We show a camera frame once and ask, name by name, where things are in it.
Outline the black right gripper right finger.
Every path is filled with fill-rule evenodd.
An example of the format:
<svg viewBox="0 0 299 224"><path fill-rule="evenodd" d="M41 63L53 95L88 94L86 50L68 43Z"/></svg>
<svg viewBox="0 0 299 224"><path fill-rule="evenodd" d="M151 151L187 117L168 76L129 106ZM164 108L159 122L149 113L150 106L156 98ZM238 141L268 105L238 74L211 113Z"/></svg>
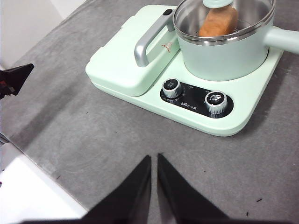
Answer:
<svg viewBox="0 0 299 224"><path fill-rule="evenodd" d="M233 219L200 194L163 154L157 155L157 174L178 224L285 224L286 221Z"/></svg>

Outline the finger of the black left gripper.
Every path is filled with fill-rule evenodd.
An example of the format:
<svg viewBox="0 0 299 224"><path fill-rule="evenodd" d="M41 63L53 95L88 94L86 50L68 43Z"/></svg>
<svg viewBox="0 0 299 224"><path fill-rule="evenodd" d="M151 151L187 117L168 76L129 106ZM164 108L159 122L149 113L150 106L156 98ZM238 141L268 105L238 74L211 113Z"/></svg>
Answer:
<svg viewBox="0 0 299 224"><path fill-rule="evenodd" d="M0 98L17 96L33 70L32 63L0 71Z"/></svg>

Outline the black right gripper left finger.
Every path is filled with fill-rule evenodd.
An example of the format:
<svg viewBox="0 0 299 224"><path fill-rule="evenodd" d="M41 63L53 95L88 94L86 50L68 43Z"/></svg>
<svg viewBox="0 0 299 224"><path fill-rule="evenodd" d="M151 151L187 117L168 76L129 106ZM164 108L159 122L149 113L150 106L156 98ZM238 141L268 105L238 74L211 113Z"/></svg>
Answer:
<svg viewBox="0 0 299 224"><path fill-rule="evenodd" d="M25 220L23 224L144 224L151 195L151 157L145 156L124 181L80 219Z"/></svg>

